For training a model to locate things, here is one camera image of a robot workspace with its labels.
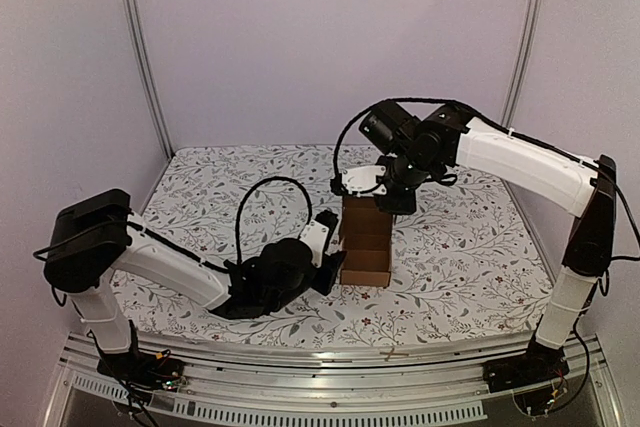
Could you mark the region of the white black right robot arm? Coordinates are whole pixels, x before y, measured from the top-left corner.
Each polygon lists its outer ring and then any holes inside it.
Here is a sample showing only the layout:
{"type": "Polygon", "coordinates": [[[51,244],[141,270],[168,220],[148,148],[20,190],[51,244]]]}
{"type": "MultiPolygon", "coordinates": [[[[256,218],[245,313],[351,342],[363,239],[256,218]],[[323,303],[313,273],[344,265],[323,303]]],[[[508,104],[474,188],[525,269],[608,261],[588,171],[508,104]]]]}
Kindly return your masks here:
{"type": "Polygon", "coordinates": [[[393,215],[416,210],[415,192],[427,182],[452,185],[452,167],[478,170],[560,206],[574,222],[558,279],[533,337],[517,362],[517,374],[537,383],[556,364],[574,323],[586,310],[597,279],[612,261],[616,218],[615,162],[589,160],[516,133],[467,104],[433,99],[424,119],[404,109],[403,99],[385,99],[358,116],[360,132],[381,153],[372,166],[345,171],[351,195],[371,195],[393,215]]]}

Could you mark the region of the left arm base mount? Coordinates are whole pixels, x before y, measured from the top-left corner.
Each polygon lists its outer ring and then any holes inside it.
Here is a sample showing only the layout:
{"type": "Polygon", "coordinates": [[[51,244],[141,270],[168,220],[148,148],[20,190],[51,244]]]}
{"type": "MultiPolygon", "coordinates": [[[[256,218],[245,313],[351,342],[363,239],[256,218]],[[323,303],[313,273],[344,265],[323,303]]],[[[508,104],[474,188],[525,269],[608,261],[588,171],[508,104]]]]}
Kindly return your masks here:
{"type": "Polygon", "coordinates": [[[186,364],[166,350],[160,354],[141,352],[132,346],[125,353],[108,354],[97,348],[97,371],[117,381],[146,390],[167,390],[178,385],[186,364]]]}

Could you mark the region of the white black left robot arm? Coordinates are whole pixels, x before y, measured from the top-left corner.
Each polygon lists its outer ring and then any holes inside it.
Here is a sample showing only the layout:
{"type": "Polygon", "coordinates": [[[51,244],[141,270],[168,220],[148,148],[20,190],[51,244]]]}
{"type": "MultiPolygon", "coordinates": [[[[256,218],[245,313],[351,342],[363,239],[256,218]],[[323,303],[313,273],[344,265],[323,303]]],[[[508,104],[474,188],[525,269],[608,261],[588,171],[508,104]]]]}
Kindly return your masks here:
{"type": "Polygon", "coordinates": [[[294,238],[268,243],[245,260],[218,266],[152,231],[111,189],[59,212],[49,246],[34,252],[50,286],[66,294],[111,366],[128,381],[148,373],[134,326],[110,287],[116,270],[173,290],[213,315],[252,319],[278,312],[312,289],[328,295],[346,258],[330,252],[338,216],[324,210],[294,238]]]}

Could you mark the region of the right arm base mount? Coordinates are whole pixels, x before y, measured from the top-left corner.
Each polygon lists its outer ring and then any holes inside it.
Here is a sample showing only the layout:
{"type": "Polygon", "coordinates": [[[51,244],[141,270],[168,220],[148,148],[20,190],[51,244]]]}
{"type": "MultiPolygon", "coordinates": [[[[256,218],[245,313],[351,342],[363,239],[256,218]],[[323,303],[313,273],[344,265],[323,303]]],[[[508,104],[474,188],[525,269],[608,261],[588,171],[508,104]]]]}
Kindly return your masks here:
{"type": "Polygon", "coordinates": [[[513,400],[528,416],[549,413],[566,392],[566,376],[570,372],[562,348],[548,348],[535,340],[529,342],[524,353],[489,360],[482,369],[491,393],[524,388],[513,400]]]}

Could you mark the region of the brown cardboard box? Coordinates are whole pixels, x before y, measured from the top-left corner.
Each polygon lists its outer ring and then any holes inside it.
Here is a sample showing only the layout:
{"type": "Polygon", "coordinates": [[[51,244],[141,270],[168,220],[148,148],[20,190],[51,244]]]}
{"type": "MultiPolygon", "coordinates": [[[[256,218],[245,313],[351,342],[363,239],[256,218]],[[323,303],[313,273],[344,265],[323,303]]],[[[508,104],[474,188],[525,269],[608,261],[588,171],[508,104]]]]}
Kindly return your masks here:
{"type": "Polygon", "coordinates": [[[342,199],[339,241],[346,257],[340,270],[341,285],[389,286],[393,221],[372,197],[342,199]]]}

